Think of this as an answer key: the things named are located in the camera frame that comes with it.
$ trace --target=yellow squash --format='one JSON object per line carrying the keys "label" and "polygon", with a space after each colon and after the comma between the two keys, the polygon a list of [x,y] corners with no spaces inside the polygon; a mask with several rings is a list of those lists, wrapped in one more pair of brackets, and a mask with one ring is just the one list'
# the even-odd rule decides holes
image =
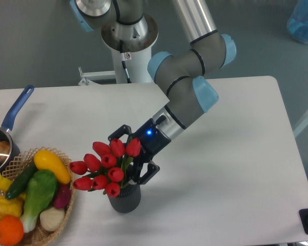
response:
{"label": "yellow squash", "polygon": [[0,196],[0,220],[8,215],[20,218],[22,215],[23,201],[15,198],[7,200],[5,196]]}
{"label": "yellow squash", "polygon": [[[1,173],[0,173],[0,190],[2,190],[3,192],[7,192],[8,188],[11,186],[11,184],[12,184],[12,181],[10,179],[2,177]],[[18,198],[25,201],[26,193],[23,192],[21,195],[18,196]]]}
{"label": "yellow squash", "polygon": [[58,182],[67,185],[71,181],[71,175],[62,160],[49,150],[39,150],[34,155],[35,166],[39,170],[48,169],[53,172]]}

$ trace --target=dark gray vase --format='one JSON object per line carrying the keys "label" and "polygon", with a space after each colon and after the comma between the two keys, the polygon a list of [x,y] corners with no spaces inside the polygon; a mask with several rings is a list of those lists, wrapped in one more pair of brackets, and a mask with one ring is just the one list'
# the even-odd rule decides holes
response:
{"label": "dark gray vase", "polygon": [[120,213],[129,213],[138,207],[142,195],[139,184],[129,184],[116,197],[108,196],[112,207]]}

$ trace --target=blue pan handle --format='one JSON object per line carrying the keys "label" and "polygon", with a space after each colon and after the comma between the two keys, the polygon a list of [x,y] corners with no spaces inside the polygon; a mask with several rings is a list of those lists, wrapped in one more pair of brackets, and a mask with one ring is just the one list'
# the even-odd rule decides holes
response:
{"label": "blue pan handle", "polygon": [[34,86],[25,87],[21,95],[17,98],[17,100],[14,102],[14,104],[11,106],[8,113],[6,114],[6,117],[4,118],[4,121],[1,124],[3,128],[9,129],[10,131],[12,130],[17,113],[20,111],[20,109],[27,101],[27,99],[30,97],[33,91],[34,91]]}

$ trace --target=blue bottle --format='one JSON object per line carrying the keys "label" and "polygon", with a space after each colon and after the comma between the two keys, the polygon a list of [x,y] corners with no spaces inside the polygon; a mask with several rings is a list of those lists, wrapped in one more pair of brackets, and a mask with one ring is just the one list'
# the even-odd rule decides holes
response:
{"label": "blue bottle", "polygon": [[299,0],[287,21],[287,30],[295,40],[308,44],[308,0]]}

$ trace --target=white table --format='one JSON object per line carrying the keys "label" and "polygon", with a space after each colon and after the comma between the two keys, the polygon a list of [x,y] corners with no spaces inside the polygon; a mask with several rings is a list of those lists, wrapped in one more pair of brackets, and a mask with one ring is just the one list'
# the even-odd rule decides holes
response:
{"label": "white table", "polygon": [[[76,196],[53,245],[258,245],[308,240],[298,211],[308,183],[277,82],[215,79],[219,102],[154,157],[161,171],[139,207],[115,212],[101,192]],[[0,90],[0,124],[22,89]],[[122,124],[135,131],[167,103],[155,84],[36,88],[12,138],[72,160]]]}

